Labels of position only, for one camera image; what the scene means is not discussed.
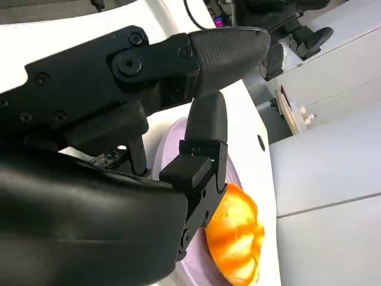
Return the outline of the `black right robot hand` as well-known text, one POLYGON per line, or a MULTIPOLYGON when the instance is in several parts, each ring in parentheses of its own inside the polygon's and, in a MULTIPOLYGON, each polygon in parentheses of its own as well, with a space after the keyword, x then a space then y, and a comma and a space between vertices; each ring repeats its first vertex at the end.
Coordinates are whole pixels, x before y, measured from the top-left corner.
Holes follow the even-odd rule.
POLYGON ((236 26, 150 44, 128 26, 28 64, 1 94, 1 284, 172 273, 227 191, 221 90, 270 42, 236 26))

